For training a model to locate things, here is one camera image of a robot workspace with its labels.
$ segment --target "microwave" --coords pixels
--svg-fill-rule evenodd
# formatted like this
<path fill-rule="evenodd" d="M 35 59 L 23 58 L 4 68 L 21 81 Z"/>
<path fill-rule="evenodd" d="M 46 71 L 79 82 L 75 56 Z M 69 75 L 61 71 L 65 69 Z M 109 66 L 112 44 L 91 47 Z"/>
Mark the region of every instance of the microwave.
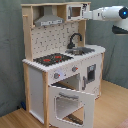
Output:
<path fill-rule="evenodd" d="M 88 4 L 67 5 L 67 21 L 84 19 L 83 11 L 89 11 Z"/>

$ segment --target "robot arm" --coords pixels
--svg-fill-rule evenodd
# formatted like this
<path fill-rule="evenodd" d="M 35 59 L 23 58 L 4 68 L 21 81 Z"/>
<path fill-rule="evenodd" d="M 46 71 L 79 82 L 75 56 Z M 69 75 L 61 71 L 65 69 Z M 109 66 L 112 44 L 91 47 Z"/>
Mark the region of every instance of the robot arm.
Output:
<path fill-rule="evenodd" d="M 93 11 L 84 11 L 83 17 L 99 21 L 114 21 L 112 31 L 114 34 L 128 34 L 128 8 L 112 6 L 99 8 Z"/>

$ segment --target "wooden play kitchen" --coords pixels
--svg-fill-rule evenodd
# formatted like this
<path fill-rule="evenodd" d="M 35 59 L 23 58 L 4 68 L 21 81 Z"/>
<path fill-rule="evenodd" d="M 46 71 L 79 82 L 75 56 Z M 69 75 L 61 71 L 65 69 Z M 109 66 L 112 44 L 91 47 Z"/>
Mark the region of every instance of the wooden play kitchen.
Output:
<path fill-rule="evenodd" d="M 45 128 L 93 128 L 105 49 L 85 45 L 90 2 L 22 4 L 26 108 Z M 83 120 L 72 113 L 79 111 Z"/>

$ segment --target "tiled backsplash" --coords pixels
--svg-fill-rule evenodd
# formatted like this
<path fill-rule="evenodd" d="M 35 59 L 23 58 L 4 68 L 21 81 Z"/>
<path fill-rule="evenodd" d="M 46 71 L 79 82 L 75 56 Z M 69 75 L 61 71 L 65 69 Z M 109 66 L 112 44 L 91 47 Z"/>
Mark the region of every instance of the tiled backsplash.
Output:
<path fill-rule="evenodd" d="M 78 26 L 79 22 L 71 22 L 32 29 L 33 58 L 66 50 L 71 35 L 78 33 Z M 77 35 L 73 38 L 73 43 L 78 46 Z"/>

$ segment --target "knob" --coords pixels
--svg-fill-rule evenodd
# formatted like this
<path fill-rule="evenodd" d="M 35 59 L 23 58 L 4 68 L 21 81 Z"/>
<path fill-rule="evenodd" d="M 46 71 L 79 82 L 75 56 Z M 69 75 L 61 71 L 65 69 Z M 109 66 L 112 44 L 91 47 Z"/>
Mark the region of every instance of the knob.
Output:
<path fill-rule="evenodd" d="M 58 73 L 55 73 L 55 74 L 54 74 L 54 78 L 55 78 L 55 79 L 58 79 L 59 77 L 60 77 L 60 74 L 58 74 Z"/>
<path fill-rule="evenodd" d="M 73 67 L 72 71 L 75 72 L 78 68 L 77 67 Z"/>

